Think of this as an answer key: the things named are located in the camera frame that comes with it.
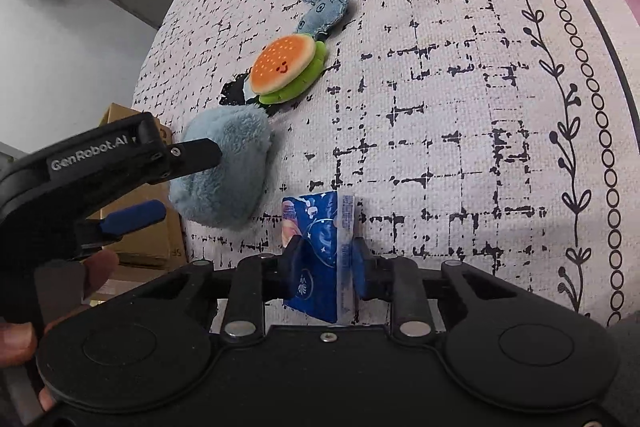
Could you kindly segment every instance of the fluffy blue plush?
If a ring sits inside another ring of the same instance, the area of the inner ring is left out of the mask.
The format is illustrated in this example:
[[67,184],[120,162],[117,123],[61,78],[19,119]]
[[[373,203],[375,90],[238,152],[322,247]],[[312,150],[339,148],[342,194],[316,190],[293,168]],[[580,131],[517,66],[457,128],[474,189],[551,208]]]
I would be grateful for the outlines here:
[[331,28],[342,19],[349,4],[349,0],[301,1],[311,4],[312,8],[303,15],[296,28],[296,33],[308,33],[316,41],[326,38]]
[[199,113],[182,141],[209,138],[222,150],[220,165],[170,182],[169,199],[186,219],[238,229],[262,194],[271,145],[267,114],[256,105],[220,106]]

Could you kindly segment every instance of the screw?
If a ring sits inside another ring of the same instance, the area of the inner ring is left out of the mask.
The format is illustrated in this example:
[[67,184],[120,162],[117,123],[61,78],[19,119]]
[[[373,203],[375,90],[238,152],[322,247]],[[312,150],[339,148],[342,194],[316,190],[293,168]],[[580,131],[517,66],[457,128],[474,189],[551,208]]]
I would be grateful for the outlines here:
[[408,321],[400,324],[400,332],[408,337],[425,337],[431,333],[431,326],[422,321]]
[[225,333],[230,337],[248,337],[255,333],[255,325],[248,321],[233,321],[225,326]]
[[320,340],[326,343],[335,342],[336,340],[338,340],[338,335],[336,335],[335,333],[323,333],[322,335],[320,335]]

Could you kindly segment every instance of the human hand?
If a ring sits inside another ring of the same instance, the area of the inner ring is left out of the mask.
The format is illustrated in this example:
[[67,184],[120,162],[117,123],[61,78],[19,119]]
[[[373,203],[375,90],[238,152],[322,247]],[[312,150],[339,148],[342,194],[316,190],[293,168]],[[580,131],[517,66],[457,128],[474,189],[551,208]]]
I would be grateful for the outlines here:
[[[89,297],[100,289],[111,276],[118,265],[118,255],[111,250],[101,250],[84,261],[86,277],[84,280],[84,296]],[[53,326],[72,315],[84,311],[87,306],[79,307],[65,317],[60,317],[47,325],[45,334]],[[30,360],[36,351],[38,341],[33,325],[0,323],[0,368],[20,365]],[[40,391],[40,404],[44,410],[49,410],[55,401],[44,388]]]

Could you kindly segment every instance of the leaf vine pattern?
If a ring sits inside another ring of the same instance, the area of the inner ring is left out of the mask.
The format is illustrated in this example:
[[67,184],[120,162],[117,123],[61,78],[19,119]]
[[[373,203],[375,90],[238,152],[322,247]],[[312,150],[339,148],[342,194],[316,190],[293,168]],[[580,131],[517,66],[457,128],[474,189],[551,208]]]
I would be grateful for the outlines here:
[[566,294],[574,310],[579,312],[584,289],[584,272],[582,265],[589,260],[591,248],[582,248],[579,246],[578,218],[591,202],[591,190],[587,189],[580,192],[576,186],[577,158],[575,155],[574,140],[580,131],[580,117],[571,115],[570,110],[572,106],[580,107],[582,101],[577,95],[578,86],[576,84],[569,84],[569,89],[566,90],[566,87],[563,86],[560,81],[560,77],[564,73],[564,64],[556,63],[549,48],[546,46],[541,27],[541,22],[544,20],[545,14],[542,10],[534,9],[531,1],[532,0],[525,0],[527,8],[522,10],[522,16],[530,25],[524,26],[522,31],[530,37],[530,44],[533,47],[542,50],[545,58],[541,58],[538,63],[542,70],[553,78],[562,96],[564,120],[558,122],[558,131],[553,130],[549,133],[549,140],[553,145],[558,147],[560,153],[558,167],[566,170],[571,179],[571,190],[570,192],[563,192],[561,200],[574,216],[574,245],[566,248],[564,256],[577,267],[578,282],[576,285],[567,273],[566,268],[561,266],[558,269],[558,275],[562,278],[562,282],[558,284],[558,291],[561,294]]

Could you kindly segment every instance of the blue tissue packet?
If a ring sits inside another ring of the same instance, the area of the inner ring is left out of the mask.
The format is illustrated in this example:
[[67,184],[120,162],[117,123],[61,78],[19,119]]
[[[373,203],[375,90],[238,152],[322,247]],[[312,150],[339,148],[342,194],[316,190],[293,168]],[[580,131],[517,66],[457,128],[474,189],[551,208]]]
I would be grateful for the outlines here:
[[282,245],[305,239],[296,263],[298,291],[285,305],[332,324],[353,316],[353,196],[322,192],[282,200]]

